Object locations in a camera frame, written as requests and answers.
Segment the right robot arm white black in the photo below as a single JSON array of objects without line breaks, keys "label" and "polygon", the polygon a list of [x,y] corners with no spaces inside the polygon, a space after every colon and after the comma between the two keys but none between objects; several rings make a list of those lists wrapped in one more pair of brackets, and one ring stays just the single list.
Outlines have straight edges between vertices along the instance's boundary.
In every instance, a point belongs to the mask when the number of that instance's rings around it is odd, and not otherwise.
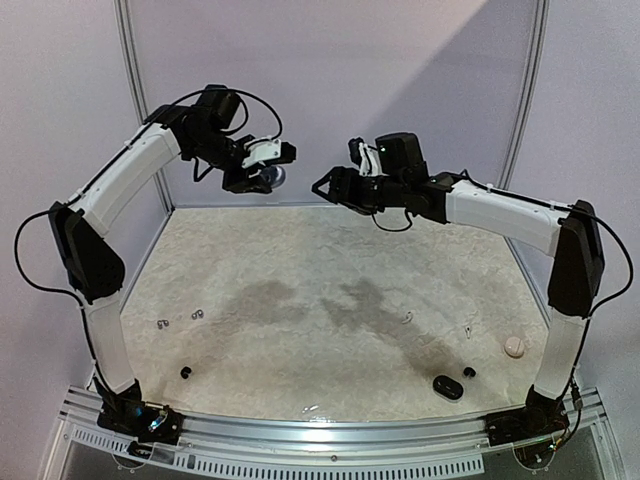
[{"label": "right robot arm white black", "polygon": [[537,436],[552,424],[550,400],[566,393],[585,342],[605,259],[593,206],[556,204],[496,189],[464,173],[432,175],[418,137],[409,132],[349,142],[351,167],[334,167],[311,190],[324,200],[372,217],[401,208],[409,219],[475,227],[514,239],[553,260],[547,298],[551,325],[536,379],[517,427]]}]

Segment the right aluminium corner post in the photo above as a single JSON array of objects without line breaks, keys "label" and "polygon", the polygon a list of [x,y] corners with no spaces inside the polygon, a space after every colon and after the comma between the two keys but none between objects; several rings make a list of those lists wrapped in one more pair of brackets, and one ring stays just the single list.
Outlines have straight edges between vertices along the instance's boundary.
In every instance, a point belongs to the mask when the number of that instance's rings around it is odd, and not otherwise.
[{"label": "right aluminium corner post", "polygon": [[516,117],[511,130],[506,157],[498,177],[498,186],[508,188],[516,167],[519,151],[525,136],[536,82],[539,74],[542,52],[544,48],[549,1],[536,1],[533,23],[530,32],[526,62],[517,103]]}]

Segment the purple earbud charging case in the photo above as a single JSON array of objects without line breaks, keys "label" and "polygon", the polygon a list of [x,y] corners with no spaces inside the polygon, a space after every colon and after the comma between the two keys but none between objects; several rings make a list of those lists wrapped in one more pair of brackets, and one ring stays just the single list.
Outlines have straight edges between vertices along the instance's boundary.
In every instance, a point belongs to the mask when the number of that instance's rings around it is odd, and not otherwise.
[{"label": "purple earbud charging case", "polygon": [[279,188],[286,181],[286,171],[279,165],[272,165],[260,172],[260,177],[272,188]]}]

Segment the aluminium front rail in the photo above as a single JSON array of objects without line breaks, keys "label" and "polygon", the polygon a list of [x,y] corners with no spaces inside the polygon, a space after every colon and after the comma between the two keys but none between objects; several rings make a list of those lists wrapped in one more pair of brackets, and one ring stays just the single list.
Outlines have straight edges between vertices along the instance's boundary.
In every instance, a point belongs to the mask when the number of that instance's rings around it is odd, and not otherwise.
[{"label": "aluminium front rail", "polygon": [[494,445],[481,415],[397,422],[276,421],[187,413],[174,445],[130,454],[132,438],[101,429],[100,399],[71,388],[60,408],[48,479],[620,479],[595,390],[579,430],[548,455],[538,437]]}]

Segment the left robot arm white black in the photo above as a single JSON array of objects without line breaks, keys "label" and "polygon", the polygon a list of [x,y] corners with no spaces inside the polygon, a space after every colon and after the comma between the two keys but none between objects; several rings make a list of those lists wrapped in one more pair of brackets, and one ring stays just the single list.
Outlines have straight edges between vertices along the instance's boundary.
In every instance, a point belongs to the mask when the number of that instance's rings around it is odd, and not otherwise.
[{"label": "left robot arm white black", "polygon": [[122,210],[148,181],[175,159],[204,161],[223,173],[222,188],[234,194],[269,194],[282,184],[280,165],[297,149],[280,134],[235,138],[230,124],[245,92],[208,85],[157,108],[123,149],[67,203],[49,214],[69,283],[80,297],[87,343],[96,363],[97,390],[116,398],[111,419],[128,434],[148,426],[130,366],[120,321],[125,264],[106,236]]}]

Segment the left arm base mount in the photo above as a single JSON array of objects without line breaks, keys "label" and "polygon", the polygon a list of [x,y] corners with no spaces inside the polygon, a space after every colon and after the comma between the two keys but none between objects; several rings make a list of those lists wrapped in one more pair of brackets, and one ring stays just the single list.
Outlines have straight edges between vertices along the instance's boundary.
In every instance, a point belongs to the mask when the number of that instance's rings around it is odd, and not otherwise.
[{"label": "left arm base mount", "polygon": [[177,445],[185,416],[168,405],[115,397],[104,400],[97,425],[135,438],[139,443]]}]

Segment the pink round charging case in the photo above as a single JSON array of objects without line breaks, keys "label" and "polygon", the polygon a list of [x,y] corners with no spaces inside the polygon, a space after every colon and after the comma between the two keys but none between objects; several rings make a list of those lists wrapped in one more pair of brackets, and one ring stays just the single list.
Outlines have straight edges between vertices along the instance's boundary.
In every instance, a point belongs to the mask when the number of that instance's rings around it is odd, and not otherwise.
[{"label": "pink round charging case", "polygon": [[503,350],[510,358],[522,358],[525,353],[524,341],[520,337],[511,336],[504,342]]}]

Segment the left aluminium corner post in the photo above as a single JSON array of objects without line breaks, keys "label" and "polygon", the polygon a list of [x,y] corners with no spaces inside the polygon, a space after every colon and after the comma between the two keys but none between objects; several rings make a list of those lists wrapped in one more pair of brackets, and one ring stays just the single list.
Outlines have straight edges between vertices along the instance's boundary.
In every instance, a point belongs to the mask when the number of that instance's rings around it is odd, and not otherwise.
[{"label": "left aluminium corner post", "polygon": [[[127,0],[114,0],[113,5],[130,96],[136,119],[141,123],[147,118],[150,110],[135,43],[131,4]],[[170,215],[174,211],[174,202],[163,168],[153,176],[153,182],[165,213]]]}]

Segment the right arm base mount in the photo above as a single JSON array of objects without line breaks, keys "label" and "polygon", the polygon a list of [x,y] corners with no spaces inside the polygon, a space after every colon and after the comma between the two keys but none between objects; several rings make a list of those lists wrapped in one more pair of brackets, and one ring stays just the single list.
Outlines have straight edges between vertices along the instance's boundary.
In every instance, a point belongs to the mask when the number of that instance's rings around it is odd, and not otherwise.
[{"label": "right arm base mount", "polygon": [[566,411],[557,401],[534,401],[524,407],[489,413],[483,422],[491,446],[551,435],[569,426]]}]

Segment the aluminium corner post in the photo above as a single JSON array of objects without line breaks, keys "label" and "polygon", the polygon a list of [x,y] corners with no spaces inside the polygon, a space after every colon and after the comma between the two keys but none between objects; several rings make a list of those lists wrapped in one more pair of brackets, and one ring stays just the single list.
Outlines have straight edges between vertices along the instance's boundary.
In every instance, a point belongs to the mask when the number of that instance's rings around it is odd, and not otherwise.
[{"label": "aluminium corner post", "polygon": [[[113,5],[130,96],[136,119],[141,123],[147,118],[150,110],[135,43],[131,4],[127,0],[114,0]],[[174,202],[163,168],[153,176],[153,182],[165,213],[170,215],[174,211]]]},{"label": "aluminium corner post", "polygon": [[498,186],[508,188],[516,167],[519,151],[525,136],[536,82],[539,74],[542,52],[544,48],[549,1],[536,1],[533,23],[530,32],[526,62],[517,103],[516,117],[511,130],[506,157],[498,177]]}]

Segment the black oval charging case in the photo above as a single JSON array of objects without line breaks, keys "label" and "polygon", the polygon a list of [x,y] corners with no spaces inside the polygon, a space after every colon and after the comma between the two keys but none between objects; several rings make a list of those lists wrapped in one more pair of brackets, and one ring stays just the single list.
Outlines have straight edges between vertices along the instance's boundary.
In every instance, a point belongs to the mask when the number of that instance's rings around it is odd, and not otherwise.
[{"label": "black oval charging case", "polygon": [[433,379],[432,388],[437,394],[450,401],[458,401],[464,394],[464,387],[447,375],[436,376]]}]

